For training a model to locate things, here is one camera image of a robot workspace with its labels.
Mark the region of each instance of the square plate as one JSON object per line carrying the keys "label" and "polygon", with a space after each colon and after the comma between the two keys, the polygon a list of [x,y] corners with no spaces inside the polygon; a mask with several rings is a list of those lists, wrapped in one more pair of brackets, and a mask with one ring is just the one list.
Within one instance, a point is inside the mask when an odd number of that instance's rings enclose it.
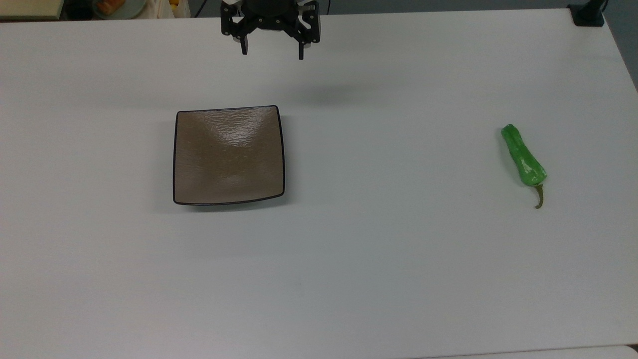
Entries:
{"label": "square plate", "polygon": [[283,195],[277,106],[180,111],[175,121],[173,201],[212,206]]}

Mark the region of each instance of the robotic arm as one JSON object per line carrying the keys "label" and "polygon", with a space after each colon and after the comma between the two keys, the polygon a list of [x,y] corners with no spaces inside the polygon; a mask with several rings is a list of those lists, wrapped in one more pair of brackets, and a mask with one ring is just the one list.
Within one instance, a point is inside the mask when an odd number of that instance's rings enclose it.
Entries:
{"label": "robotic arm", "polygon": [[[244,17],[234,22],[238,11]],[[299,43],[299,59],[303,60],[304,49],[321,40],[319,4],[316,0],[222,0],[221,33],[241,43],[244,55],[248,54],[246,37],[255,29],[284,31]]]}

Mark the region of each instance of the green pepper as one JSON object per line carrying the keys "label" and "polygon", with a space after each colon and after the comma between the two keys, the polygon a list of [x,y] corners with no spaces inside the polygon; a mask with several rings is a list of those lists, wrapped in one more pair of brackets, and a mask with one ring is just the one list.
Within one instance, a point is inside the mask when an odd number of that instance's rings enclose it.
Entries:
{"label": "green pepper", "polygon": [[501,130],[501,135],[507,143],[510,155],[516,167],[518,167],[521,181],[525,185],[534,187],[538,192],[539,202],[536,209],[543,205],[543,181],[547,178],[547,173],[543,166],[540,165],[536,158],[531,155],[530,151],[523,143],[520,132],[514,125],[507,125]]}

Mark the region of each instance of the cable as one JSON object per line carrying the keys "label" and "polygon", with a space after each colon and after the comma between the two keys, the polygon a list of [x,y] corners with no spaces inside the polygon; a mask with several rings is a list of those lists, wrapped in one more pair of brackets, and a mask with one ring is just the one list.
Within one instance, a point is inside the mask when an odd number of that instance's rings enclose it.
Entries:
{"label": "cable", "polygon": [[197,13],[195,14],[195,17],[198,17],[200,12],[202,12],[202,9],[204,8],[204,5],[206,5],[206,1],[208,0],[204,0],[204,2],[202,3],[202,5],[200,6],[200,9],[197,10]]}

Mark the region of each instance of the black mount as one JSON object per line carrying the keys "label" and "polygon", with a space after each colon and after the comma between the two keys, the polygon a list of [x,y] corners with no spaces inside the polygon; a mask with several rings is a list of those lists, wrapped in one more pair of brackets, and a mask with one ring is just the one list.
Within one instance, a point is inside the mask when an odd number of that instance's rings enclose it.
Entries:
{"label": "black mount", "polygon": [[270,6],[261,6],[263,0],[245,0],[241,5],[243,19],[233,21],[239,8],[236,5],[221,2],[221,33],[233,36],[241,43],[241,51],[248,54],[247,35],[255,29],[284,31],[299,43],[299,59],[304,59],[304,48],[321,40],[321,23],[319,21],[319,4],[310,1],[298,5],[295,0],[269,0]]}
{"label": "black mount", "polygon": [[590,0],[585,5],[567,5],[576,26],[600,27],[605,24],[600,7],[605,0]]}

